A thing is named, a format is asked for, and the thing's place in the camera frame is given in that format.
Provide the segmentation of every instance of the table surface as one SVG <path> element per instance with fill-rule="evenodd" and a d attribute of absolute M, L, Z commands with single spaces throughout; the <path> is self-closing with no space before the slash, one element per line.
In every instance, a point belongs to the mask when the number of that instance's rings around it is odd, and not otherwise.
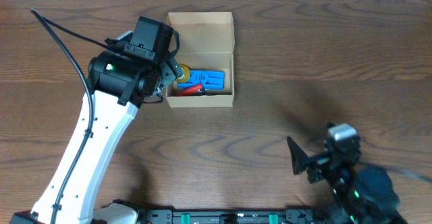
<path fill-rule="evenodd" d="M 70 62 L 35 17 L 103 41 L 139 16 L 232 11 L 233 108 L 145 105 L 99 190 L 175 208 L 285 208 L 331 201 L 293 176 L 286 136 L 323 150 L 325 122 L 362 136 L 363 161 L 432 175 L 432 0 L 0 0 L 0 222 L 31 209 L 82 105 Z M 62 32 L 86 71 L 101 49 Z M 431 184 L 389 173 L 410 223 L 432 222 Z"/>

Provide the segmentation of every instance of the box lid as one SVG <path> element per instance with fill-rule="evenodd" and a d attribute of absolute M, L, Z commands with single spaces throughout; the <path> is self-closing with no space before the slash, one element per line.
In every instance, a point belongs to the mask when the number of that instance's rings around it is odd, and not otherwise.
<path fill-rule="evenodd" d="M 167 24 L 180 35 L 178 54 L 234 52 L 231 12 L 170 12 Z"/>

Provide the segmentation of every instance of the cardboard box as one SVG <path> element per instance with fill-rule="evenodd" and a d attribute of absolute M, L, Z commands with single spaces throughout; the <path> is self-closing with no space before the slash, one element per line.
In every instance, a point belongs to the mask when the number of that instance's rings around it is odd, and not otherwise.
<path fill-rule="evenodd" d="M 234 103 L 234 21 L 231 12 L 168 13 L 167 24 L 180 35 L 178 63 L 190 69 L 225 73 L 223 90 L 207 90 L 202 96 L 175 96 L 183 90 L 177 82 L 167 87 L 170 107 L 232 107 Z M 170 51 L 175 48 L 171 42 Z"/>

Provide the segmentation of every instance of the yellow tape roll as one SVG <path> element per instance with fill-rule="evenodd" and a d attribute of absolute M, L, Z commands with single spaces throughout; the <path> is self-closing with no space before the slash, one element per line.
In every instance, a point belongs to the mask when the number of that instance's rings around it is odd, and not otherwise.
<path fill-rule="evenodd" d="M 183 77 L 178 78 L 176 80 L 176 82 L 179 82 L 179 83 L 187 82 L 189 80 L 189 77 L 190 77 L 190 69 L 189 69 L 189 67 L 187 65 L 185 65 L 185 64 L 179 64 L 178 66 L 180 66 L 180 68 L 183 69 L 184 75 L 183 75 Z"/>

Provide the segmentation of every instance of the blue object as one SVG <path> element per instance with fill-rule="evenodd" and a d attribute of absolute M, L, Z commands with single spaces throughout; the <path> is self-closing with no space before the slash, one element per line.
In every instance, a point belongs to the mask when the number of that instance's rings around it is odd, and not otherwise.
<path fill-rule="evenodd" d="M 177 83 L 177 87 L 188 88 L 201 82 L 205 90 L 222 90 L 224 79 L 225 73 L 223 72 L 192 69 L 189 80 L 184 83 Z"/>

